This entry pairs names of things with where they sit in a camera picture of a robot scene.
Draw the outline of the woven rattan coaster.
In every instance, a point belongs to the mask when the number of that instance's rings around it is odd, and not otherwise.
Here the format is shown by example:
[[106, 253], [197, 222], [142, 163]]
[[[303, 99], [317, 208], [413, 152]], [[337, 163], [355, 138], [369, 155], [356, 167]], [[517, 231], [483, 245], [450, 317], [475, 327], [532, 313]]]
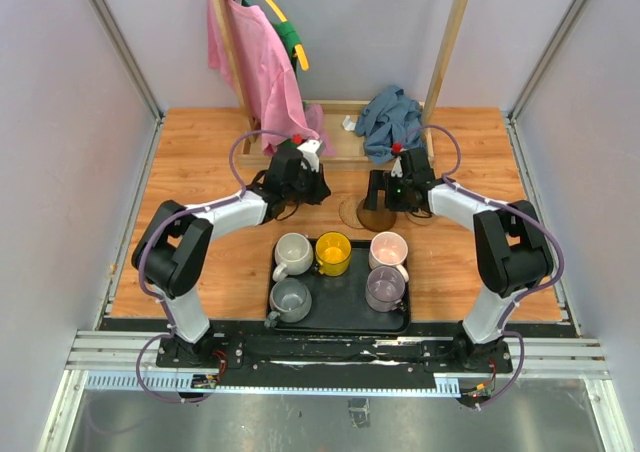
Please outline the woven rattan coaster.
[[360, 200], [355, 196], [345, 198], [339, 205], [338, 213], [341, 221], [352, 229], [364, 229], [358, 218], [357, 210]]
[[413, 224], [418, 226], [427, 226], [437, 220], [437, 217], [424, 211], [406, 212], [406, 218]]

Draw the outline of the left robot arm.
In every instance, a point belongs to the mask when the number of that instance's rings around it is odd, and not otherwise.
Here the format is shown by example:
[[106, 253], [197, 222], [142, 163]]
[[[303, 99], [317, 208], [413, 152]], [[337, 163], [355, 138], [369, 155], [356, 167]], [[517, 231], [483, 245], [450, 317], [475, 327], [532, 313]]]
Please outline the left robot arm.
[[197, 292], [209, 245], [237, 230], [276, 219], [290, 203], [320, 205], [331, 195], [320, 163], [321, 143], [313, 141], [276, 152], [269, 167], [225, 198], [185, 206], [163, 202], [132, 257], [142, 292], [161, 305], [167, 332], [157, 342], [174, 343], [190, 366], [228, 359], [207, 337], [210, 321]]

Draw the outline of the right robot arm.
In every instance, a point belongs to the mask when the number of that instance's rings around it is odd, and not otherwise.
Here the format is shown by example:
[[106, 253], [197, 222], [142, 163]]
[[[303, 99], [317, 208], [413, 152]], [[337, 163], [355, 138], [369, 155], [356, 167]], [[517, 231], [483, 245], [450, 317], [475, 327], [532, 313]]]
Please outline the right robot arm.
[[548, 231], [526, 200], [500, 202], [447, 175], [437, 178], [422, 148], [396, 153], [390, 171], [369, 172], [365, 210], [378, 209], [380, 193], [390, 212], [426, 212], [473, 233], [482, 287], [453, 339], [452, 353], [460, 369], [477, 371], [496, 352], [519, 302], [552, 273]]

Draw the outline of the plain brown wooden coaster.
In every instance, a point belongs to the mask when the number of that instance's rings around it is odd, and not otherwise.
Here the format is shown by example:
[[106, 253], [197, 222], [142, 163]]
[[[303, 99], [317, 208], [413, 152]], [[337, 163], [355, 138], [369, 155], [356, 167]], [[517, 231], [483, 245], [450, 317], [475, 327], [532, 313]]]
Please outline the plain brown wooden coaster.
[[384, 208], [378, 210], [368, 210], [358, 208], [356, 211], [360, 224], [372, 232], [385, 232], [392, 229], [397, 220], [397, 213]]

